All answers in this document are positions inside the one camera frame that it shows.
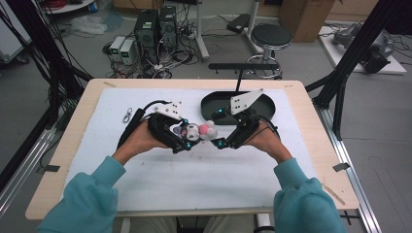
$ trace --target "teal sleeve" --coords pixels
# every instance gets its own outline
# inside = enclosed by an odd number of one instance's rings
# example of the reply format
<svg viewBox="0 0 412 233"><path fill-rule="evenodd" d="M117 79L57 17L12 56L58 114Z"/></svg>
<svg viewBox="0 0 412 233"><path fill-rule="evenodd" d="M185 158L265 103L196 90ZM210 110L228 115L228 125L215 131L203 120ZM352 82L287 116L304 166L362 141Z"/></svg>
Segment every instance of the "teal sleeve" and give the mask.
<svg viewBox="0 0 412 233"><path fill-rule="evenodd" d="M319 180L309 180L295 158L282 162L274 172L282 187L273 205L276 233L347 232Z"/></svg>
<svg viewBox="0 0 412 233"><path fill-rule="evenodd" d="M65 187L63 199L40 223L38 232L112 232L118 207L113 185L125 170L107 156L91 174L76 175Z"/></svg>

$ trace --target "black stool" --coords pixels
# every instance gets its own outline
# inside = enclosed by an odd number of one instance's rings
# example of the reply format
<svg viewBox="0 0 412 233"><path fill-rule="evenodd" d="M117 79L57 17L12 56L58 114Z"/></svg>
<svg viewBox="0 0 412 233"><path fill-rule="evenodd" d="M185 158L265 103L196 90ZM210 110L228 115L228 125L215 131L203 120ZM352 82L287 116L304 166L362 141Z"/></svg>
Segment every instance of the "black stool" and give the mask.
<svg viewBox="0 0 412 233"><path fill-rule="evenodd" d="M292 34L288 29L278 25L260 24L252 30L251 40L256 46L263 49L263 55L254 55L247 62L279 65L279 62L276 61L275 56L272 56L271 53L273 52L274 54L275 50L287 48L292 42ZM250 73L264 79L282 79L280 65L279 69L271 72L271 74L266 74L266 71L250 71Z"/></svg>

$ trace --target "concrete floor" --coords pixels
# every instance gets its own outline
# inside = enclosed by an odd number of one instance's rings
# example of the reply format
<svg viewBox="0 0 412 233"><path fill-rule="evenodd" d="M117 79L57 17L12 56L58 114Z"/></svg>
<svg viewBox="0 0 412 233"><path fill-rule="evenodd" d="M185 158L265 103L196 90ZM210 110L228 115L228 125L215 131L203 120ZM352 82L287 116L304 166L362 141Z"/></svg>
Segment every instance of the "concrete floor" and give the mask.
<svg viewBox="0 0 412 233"><path fill-rule="evenodd" d="M87 11L77 11L59 16L58 21L65 23L73 17L87 14ZM101 11L96 16L107 15L107 11ZM217 21L222 19L204 19L204 28ZM263 21L276 23L275 18L257 20ZM103 46L112 42L116 35L129 34L133 26L133 20L124 20L120 27L112 28L103 35L75 33L67 35L64 42L89 73L96 78L104 78L111 69L107 56L102 53ZM225 24L215 23L211 28L225 28ZM210 59L173 69L173 79L237 79L233 72L216 74L207 65L213 62L244 62L253 54L243 36L205 37L204 41ZM412 40L404 38L404 42L412 46ZM319 41L292 44L276 55L284 71L284 80L298 80L307 85L328 75L333 69ZM411 58L397 52L394 57L398 61L412 63ZM382 232L406 233L412 229L412 68L408 65L404 68L408 73L403 76L353 73L347 83L342 119L343 142ZM318 92L315 90L309 95L314 97ZM27 65L13 62L0 69L0 96L2 170L47 108L48 85L33 62ZM35 172L30 175L0 219L0 232L36 231L39 221L26 219L24 213L41 178L42 175ZM115 232L119 227L120 219L117 219ZM348 232L364 232L361 222L356 219L352 220L351 225L347 224L347 228Z"/></svg>

